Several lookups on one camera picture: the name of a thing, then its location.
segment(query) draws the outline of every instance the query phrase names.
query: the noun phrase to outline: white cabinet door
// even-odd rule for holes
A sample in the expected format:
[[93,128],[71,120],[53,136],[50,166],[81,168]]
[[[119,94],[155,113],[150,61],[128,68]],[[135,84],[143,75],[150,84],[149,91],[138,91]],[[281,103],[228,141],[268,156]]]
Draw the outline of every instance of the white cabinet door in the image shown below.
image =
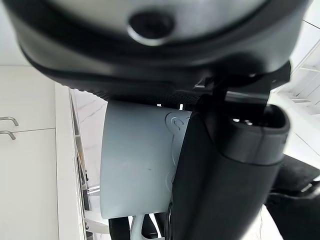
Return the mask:
[[0,134],[0,239],[59,240],[55,129]]
[[55,83],[31,66],[0,66],[0,130],[21,132],[56,127]]
[[303,63],[319,40],[320,29],[307,22],[303,22],[299,38],[290,57],[292,72]]
[[320,28],[320,0],[313,0],[304,15],[304,20]]

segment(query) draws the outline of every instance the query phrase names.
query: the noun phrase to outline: metal handle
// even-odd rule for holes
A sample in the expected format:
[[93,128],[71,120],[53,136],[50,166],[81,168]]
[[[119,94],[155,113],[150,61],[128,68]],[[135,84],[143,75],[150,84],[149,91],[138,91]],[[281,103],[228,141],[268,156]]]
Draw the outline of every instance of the metal handle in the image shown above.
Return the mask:
[[19,126],[18,121],[12,116],[2,116],[0,117],[0,121],[1,120],[11,120],[14,123],[14,125]]
[[0,134],[8,134],[12,140],[16,140],[15,135],[11,131],[0,131]]

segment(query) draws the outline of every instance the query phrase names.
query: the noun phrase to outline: mug handle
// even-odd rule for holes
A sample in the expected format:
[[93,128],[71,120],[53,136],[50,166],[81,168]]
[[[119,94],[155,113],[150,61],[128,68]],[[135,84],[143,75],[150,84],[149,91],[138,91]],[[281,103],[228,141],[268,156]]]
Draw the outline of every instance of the mug handle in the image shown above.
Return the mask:
[[[149,240],[142,236],[142,225],[144,223],[145,215],[133,216],[131,229],[130,229],[130,240]],[[155,240],[165,240],[164,237],[154,238]]]

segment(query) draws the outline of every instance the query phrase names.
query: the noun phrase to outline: black plastic housing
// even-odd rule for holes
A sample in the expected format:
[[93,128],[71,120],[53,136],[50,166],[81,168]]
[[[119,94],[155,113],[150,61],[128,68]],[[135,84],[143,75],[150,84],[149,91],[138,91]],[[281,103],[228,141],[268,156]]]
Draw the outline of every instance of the black plastic housing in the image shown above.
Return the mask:
[[173,240],[238,240],[246,232],[278,174],[290,128],[271,108],[267,127],[233,122],[221,110],[192,114],[172,188]]

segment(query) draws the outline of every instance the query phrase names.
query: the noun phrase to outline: marble surface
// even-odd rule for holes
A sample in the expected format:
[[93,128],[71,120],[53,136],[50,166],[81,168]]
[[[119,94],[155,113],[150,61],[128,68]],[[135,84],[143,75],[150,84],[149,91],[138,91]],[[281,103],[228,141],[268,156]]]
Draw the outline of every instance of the marble surface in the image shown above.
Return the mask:
[[[75,90],[79,128],[82,139],[88,185],[100,183],[100,160],[103,128],[108,103],[88,92]],[[99,196],[89,197],[91,210],[100,212]],[[95,240],[111,240],[109,234],[94,234]],[[283,240],[267,208],[262,207],[242,240]]]

